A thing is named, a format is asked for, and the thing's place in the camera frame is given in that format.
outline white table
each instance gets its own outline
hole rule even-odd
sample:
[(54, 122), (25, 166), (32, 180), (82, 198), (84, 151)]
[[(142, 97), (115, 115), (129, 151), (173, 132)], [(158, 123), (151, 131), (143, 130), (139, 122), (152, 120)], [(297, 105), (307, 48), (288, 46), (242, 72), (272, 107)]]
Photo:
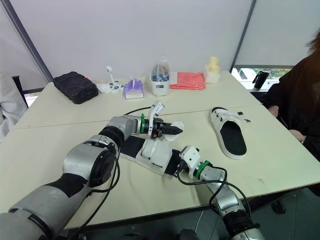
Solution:
[[(162, 119), (184, 122), (183, 134), (172, 143), (175, 149), (196, 146), (205, 160), (226, 168), (229, 182), (247, 197), (320, 182), (320, 163), (262, 105), (232, 110), (251, 120), (243, 123), (247, 154), (240, 160), (230, 159), (220, 150), (209, 111), (163, 115)], [(62, 174), (67, 152), (106, 124), (100, 121), (11, 131), (0, 146), (0, 212), (36, 187), (55, 181)], [(211, 195), (204, 185), (185, 186), (129, 160), (120, 158), (119, 162), (120, 181), (90, 225), (208, 204)], [(80, 226), (102, 198), (100, 194), (88, 197), (67, 228)]]
[[(204, 90), (170, 89), (167, 96), (158, 98), (152, 95), (146, 77), (141, 79), (144, 81), (144, 98), (125, 100), (121, 93), (100, 93), (80, 105), (72, 103), (55, 88), (53, 83), (49, 83), (15, 128), (108, 121), (113, 116), (151, 106), (157, 100), (166, 106), (162, 114), (205, 111), (210, 110), (212, 106), (230, 108), (260, 104), (227, 71), (221, 72), (219, 83), (207, 84)], [(119, 79), (119, 81), (124, 84), (129, 79)]]

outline hair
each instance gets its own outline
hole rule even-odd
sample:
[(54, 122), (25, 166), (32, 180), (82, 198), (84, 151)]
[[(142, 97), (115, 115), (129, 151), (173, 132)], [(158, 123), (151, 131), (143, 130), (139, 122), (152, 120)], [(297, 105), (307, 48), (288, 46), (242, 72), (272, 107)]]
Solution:
[(307, 46), (309, 47), (310, 54), (320, 53), (320, 28), (315, 34), (314, 39), (311, 40)]

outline green ring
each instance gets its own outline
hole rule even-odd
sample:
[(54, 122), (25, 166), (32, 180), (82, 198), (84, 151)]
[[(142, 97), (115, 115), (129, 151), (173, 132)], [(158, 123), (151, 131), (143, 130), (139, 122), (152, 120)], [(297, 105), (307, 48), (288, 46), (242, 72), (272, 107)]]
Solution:
[(145, 131), (145, 123), (146, 123), (145, 115), (142, 113), (141, 114), (141, 126), (140, 126), (140, 133), (141, 134), (143, 134)]
[(198, 171), (197, 171), (196, 174), (195, 174), (195, 178), (196, 178), (196, 179), (199, 179), (201, 172), (205, 169), (205, 167), (206, 167), (208, 164), (210, 164), (209, 161), (205, 161), (204, 163), (201, 163), (201, 164), (200, 164), (199, 169), (198, 169)]

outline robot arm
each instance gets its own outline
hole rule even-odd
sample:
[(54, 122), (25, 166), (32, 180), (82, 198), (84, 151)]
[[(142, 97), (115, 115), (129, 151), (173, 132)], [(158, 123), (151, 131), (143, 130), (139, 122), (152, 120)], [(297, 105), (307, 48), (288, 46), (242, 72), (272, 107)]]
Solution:
[[(151, 108), (150, 115), (153, 117), (163, 107), (158, 102)], [(109, 180), (124, 141), (140, 133), (159, 137), (168, 131), (169, 125), (159, 118), (149, 122), (132, 115), (113, 117), (98, 135), (69, 151), (57, 181), (38, 187), (7, 213), (0, 214), (0, 239), (55, 239), (92, 188)], [(169, 127), (169, 130), (180, 133), (178, 128)]]
[[(214, 168), (208, 161), (202, 161), (199, 151), (193, 146), (186, 146), (180, 153), (181, 159), (188, 168), (189, 177), (202, 181), (223, 181), (225, 173)], [(215, 193), (221, 183), (207, 183), (212, 193)], [(264, 240), (259, 229), (253, 224), (244, 205), (228, 185), (224, 184), (213, 199), (213, 204), (221, 216), (231, 240)]]

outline black thermos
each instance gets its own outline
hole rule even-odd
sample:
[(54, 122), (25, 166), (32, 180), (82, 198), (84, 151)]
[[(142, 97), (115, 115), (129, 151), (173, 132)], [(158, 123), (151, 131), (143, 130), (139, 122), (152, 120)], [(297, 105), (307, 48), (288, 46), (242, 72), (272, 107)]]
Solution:
[(265, 83), (266, 79), (268, 78), (270, 71), (268, 69), (262, 69), (262, 71), (258, 72), (253, 80), (253, 84), (255, 89), (261, 89), (262, 85)]

